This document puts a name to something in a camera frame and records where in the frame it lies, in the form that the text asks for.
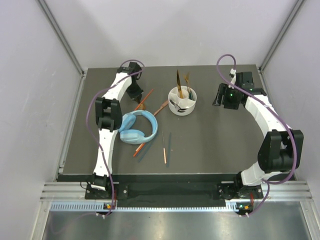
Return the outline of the gold spoon green handle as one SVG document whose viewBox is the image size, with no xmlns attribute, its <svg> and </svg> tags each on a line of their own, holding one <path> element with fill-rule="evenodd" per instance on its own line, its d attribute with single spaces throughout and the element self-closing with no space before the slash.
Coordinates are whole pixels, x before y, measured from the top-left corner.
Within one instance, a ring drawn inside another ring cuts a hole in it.
<svg viewBox="0 0 320 240">
<path fill-rule="evenodd" d="M 142 104 L 139 106 L 138 109 L 144 111 L 144 110 L 146 109 L 146 105 L 145 105 L 144 103 L 142 103 Z"/>
</svg>

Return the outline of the light blue headphones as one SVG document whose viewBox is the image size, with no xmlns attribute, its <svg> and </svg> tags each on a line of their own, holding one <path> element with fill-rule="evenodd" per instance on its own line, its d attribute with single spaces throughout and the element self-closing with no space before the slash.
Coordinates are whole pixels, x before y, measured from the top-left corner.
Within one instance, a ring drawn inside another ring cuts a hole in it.
<svg viewBox="0 0 320 240">
<path fill-rule="evenodd" d="M 152 133 L 149 136 L 138 130 L 132 129 L 137 116 L 143 116 L 146 118 L 152 127 Z M 154 139 L 158 132 L 158 122 L 156 117 L 147 110 L 134 110 L 128 112 L 122 116 L 122 124 L 118 129 L 120 140 L 126 144 L 139 145 L 143 143 L 148 143 Z"/>
</svg>

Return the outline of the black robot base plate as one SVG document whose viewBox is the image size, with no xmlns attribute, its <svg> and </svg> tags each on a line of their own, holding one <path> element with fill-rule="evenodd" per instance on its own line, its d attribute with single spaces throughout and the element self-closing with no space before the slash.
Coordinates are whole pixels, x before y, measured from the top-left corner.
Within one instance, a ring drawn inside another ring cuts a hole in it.
<svg viewBox="0 0 320 240">
<path fill-rule="evenodd" d="M 245 186 L 239 174 L 114 174 L 87 180 L 87 200 L 115 199 L 127 207 L 182 207 L 222 204 L 224 200 L 263 198 L 261 185 Z"/>
</svg>

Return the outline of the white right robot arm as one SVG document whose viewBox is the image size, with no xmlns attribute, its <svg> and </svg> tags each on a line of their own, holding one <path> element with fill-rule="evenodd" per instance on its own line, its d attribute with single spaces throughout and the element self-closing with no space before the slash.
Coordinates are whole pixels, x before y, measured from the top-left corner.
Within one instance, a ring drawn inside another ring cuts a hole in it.
<svg viewBox="0 0 320 240">
<path fill-rule="evenodd" d="M 258 193 L 264 180 L 297 169 L 304 141 L 301 130 L 284 127 L 276 118 L 266 92 L 255 87 L 251 72 L 231 69 L 229 76 L 229 84 L 219 85 L 213 106 L 238 110 L 243 105 L 258 124 L 264 139 L 257 161 L 251 167 L 237 173 L 232 183 L 218 184 L 218 192 L 226 200 L 248 198 Z"/>
</svg>

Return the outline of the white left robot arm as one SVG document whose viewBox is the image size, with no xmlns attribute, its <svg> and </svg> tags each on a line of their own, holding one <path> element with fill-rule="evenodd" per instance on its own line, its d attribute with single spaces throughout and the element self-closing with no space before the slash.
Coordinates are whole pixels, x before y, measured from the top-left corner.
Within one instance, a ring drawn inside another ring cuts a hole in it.
<svg viewBox="0 0 320 240">
<path fill-rule="evenodd" d="M 97 160 L 90 180 L 90 187 L 102 198 L 115 199 L 115 186 L 112 178 L 112 155 L 114 143 L 123 121 L 120 102 L 125 93 L 138 104 L 144 92 L 137 83 L 145 65 L 136 59 L 123 62 L 116 71 L 115 79 L 110 87 L 100 90 L 91 100 L 85 124 L 98 145 Z M 96 137 L 89 126 L 89 114 L 95 108 L 95 123 L 98 128 Z"/>
</svg>

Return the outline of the silver ornate spoon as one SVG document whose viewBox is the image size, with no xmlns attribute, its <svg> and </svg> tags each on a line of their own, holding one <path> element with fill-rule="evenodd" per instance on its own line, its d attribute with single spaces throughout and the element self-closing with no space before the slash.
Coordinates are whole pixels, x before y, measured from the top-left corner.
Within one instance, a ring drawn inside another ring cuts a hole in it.
<svg viewBox="0 0 320 240">
<path fill-rule="evenodd" d="M 169 100 L 170 101 L 170 103 L 171 104 L 173 104 L 175 107 L 177 107 L 178 108 L 178 110 L 177 111 L 185 111 L 185 110 L 187 110 L 187 108 L 181 108 L 177 103 L 175 103 L 173 100 Z"/>
</svg>

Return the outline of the white divided round container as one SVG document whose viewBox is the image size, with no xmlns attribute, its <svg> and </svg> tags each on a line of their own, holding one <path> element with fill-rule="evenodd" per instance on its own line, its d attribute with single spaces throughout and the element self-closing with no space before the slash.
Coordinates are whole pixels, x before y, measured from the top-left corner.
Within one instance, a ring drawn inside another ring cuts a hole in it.
<svg viewBox="0 0 320 240">
<path fill-rule="evenodd" d="M 191 114 L 196 106 L 197 102 L 197 94 L 196 92 L 191 88 L 191 92 L 193 95 L 193 100 L 189 99 L 189 93 L 188 93 L 188 87 L 187 86 L 182 86 L 182 93 L 183 93 L 183 98 L 179 98 L 179 92 L 178 88 L 174 87 L 170 90 L 168 93 L 168 106 L 171 112 L 177 116 L 187 116 Z M 169 100 L 173 100 L 176 104 L 178 104 L 181 108 L 186 108 L 185 111 L 177 111 L 178 108 L 175 107 L 172 103 L 170 103 Z"/>
</svg>

